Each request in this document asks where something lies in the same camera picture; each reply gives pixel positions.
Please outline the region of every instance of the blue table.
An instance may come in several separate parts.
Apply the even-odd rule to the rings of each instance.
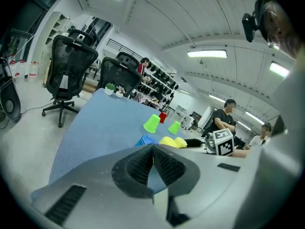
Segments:
[[[143,135],[158,142],[164,136],[185,138],[180,130],[176,135],[168,131],[173,123],[168,118],[156,133],[148,133],[143,124],[152,114],[159,115],[160,111],[125,97],[108,96],[102,88],[96,91],[63,137],[49,184],[87,160],[133,147]]]

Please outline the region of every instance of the red cup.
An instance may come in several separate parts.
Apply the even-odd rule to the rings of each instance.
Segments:
[[[166,119],[167,117],[167,114],[165,112],[161,112],[161,114],[159,115],[160,117],[160,123],[164,123],[164,120]]]

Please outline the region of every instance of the ceiling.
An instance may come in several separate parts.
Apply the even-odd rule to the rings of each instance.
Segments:
[[[84,12],[109,21],[183,76],[192,94],[213,94],[238,104],[236,120],[255,133],[252,113],[274,125],[278,111],[270,96],[283,78],[269,70],[272,61],[290,69],[286,55],[269,49],[260,34],[245,39],[241,18],[256,0],[79,0]],[[225,49],[228,57],[189,58],[188,51]],[[213,100],[215,107],[223,103]]]

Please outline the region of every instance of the ceiling light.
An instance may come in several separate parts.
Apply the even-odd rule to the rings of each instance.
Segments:
[[[249,127],[247,127],[245,124],[241,123],[240,121],[237,121],[239,124],[241,124],[243,127],[245,127],[246,129],[248,129],[249,131],[251,131],[251,129]]]
[[[226,58],[227,51],[226,50],[202,50],[196,52],[188,52],[187,53],[190,58],[193,57],[216,57],[216,58]]]
[[[286,77],[289,74],[289,70],[280,66],[278,63],[272,62],[270,65],[270,70],[274,73],[279,74],[282,77]]]
[[[181,90],[181,89],[180,89],[180,91],[183,92],[183,93],[186,93],[186,94],[190,94],[189,92],[186,92],[186,91]]]
[[[218,97],[215,97],[215,96],[213,96],[213,95],[209,95],[211,98],[214,98],[214,99],[216,99],[216,100],[218,100],[218,101],[220,101],[220,102],[223,102],[223,103],[225,103],[225,101],[224,100],[222,100],[222,99],[220,99],[220,98],[218,98]]]
[[[264,122],[262,122],[260,119],[256,118],[254,115],[250,114],[249,112],[246,112],[246,114],[249,115],[250,117],[252,117],[254,120],[256,120],[259,123],[261,123],[262,125],[264,124]]]

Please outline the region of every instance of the blue cup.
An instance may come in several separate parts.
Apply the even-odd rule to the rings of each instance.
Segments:
[[[141,139],[138,141],[138,143],[135,145],[135,147],[145,144],[157,144],[158,142],[149,135],[144,135],[141,137]]]

